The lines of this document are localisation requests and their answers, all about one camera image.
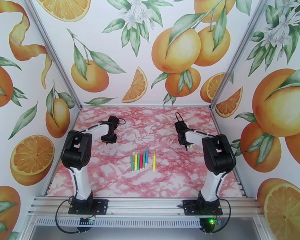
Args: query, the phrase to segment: white flower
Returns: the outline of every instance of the white flower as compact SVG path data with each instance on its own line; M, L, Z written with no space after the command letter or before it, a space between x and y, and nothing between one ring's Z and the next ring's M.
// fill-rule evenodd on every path
M276 37L276 32L275 31L268 31L264 33L264 38L265 40L262 43L263 45L266 45L266 48L271 44L273 47L277 45L277 37Z
M128 30L133 27L137 28L137 23L142 24L142 20L139 18L135 18L134 14L132 13L131 10L129 10L123 17L122 17L125 22L127 23L127 28Z
M296 2L296 0L278 0L277 1L277 9L278 9L277 12L281 12L282 11L282 14L285 15L286 12L290 8L297 7L298 5L299 5L299 3Z
M140 18L141 13L147 9L147 6L142 3L144 0L128 0L131 4L130 10L132 11L134 17Z

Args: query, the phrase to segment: table surface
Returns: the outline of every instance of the table surface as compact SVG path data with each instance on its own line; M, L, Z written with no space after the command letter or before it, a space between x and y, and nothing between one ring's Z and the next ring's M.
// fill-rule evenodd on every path
M115 130L117 143L108 144L98 138L92 143L88 177L96 197L197 197L204 185L208 169L202 148L194 145L185 150L178 143L174 127L179 112L190 128L217 134L207 107L84 107L75 128L82 130L110 115L124 118L125 125ZM149 147L149 163L131 172L130 154ZM152 169L156 152L156 170ZM48 196L71 196L73 185L69 171L58 165ZM241 197L234 177L229 173L220 197Z

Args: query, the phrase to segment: metal extrusion bar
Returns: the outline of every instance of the metal extrusion bar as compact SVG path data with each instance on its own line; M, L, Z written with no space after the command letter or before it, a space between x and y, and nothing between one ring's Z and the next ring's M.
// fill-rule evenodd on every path
M67 197L36 197L28 211L31 216L54 216L58 206ZM108 210L106 215L98 218L202 218L203 216L185 216L178 205L186 198L108 198ZM262 210L254 198L227 198L231 205L232 217L255 217L262 215ZM229 214L229 207L225 201L221 201L223 216ZM58 217L69 217L69 204L64 203L59 210Z

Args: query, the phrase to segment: black cable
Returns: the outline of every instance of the black cable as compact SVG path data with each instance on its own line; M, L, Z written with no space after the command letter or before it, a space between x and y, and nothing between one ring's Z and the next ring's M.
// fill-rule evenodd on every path
M75 231L75 232L68 232L68 231L65 231L65 230L63 230L63 229L59 226L58 221L57 221L57 215L58 215L58 211L59 211L60 207L61 207L62 204L63 204L64 202L66 202L66 201L68 201L68 202L70 203L70 199L71 199L71 198L73 198L73 196L71 196L71 197L68 198L67 200L64 200L64 201L58 206L57 211L56 211L56 215L54 216L54 220L56 221L56 226L57 226L57 228L58 228L60 231L62 231L63 233L66 233L66 234L76 234L76 233L79 233L79 232L80 232L80 231Z

